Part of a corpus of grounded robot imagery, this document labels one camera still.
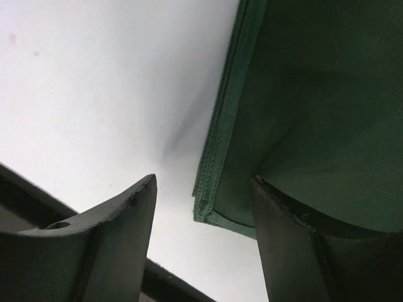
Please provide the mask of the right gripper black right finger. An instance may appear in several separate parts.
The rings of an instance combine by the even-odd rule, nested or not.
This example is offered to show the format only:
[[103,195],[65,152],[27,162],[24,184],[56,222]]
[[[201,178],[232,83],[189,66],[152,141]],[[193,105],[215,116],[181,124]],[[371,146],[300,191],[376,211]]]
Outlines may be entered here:
[[402,233],[317,211],[260,177],[250,180],[270,301],[401,301]]

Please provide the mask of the dark green cloth napkin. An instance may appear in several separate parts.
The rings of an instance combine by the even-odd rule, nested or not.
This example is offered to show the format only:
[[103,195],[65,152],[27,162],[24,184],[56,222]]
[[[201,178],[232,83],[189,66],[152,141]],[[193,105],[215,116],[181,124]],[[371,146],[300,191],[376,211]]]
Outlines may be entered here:
[[402,2],[241,1],[193,190],[254,237],[249,179],[337,220],[402,230]]

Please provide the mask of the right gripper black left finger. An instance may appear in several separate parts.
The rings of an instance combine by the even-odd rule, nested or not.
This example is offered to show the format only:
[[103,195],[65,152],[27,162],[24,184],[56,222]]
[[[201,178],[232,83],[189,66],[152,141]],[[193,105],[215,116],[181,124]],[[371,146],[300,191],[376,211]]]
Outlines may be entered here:
[[137,301],[156,206],[150,174],[44,229],[1,234],[2,301]]

